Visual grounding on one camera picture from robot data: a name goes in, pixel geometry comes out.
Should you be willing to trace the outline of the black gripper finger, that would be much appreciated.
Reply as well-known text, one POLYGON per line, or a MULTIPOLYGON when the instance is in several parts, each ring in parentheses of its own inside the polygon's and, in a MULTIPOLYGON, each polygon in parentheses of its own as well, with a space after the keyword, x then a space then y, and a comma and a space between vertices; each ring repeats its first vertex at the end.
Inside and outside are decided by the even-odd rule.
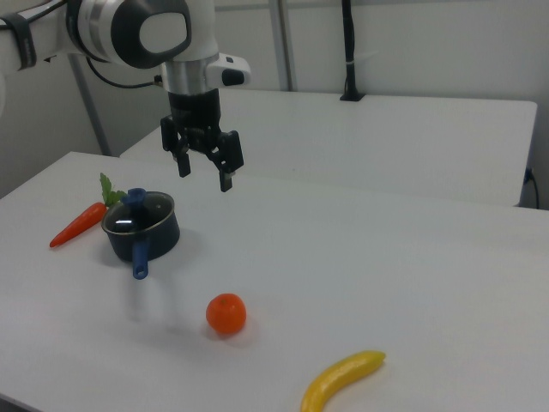
POLYGON ((170 152, 177 162, 179 176, 181 178, 188 176, 191 169, 188 155, 189 145, 186 138, 178 133, 175 122, 171 117, 161 119, 160 132, 162 147, 166 152, 170 152))
POLYGON ((208 158, 219 171, 220 190, 229 191, 232 188, 232 176, 244 165, 238 132, 214 133, 214 146, 209 150, 208 158))

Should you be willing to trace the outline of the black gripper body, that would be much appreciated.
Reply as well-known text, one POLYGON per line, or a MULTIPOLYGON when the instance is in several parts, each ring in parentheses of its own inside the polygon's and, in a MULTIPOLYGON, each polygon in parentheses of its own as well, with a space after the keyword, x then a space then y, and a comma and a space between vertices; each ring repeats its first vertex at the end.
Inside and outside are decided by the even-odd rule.
POLYGON ((220 134, 220 94, 218 89, 204 94, 168 94, 177 133, 190 149, 210 153, 220 134))

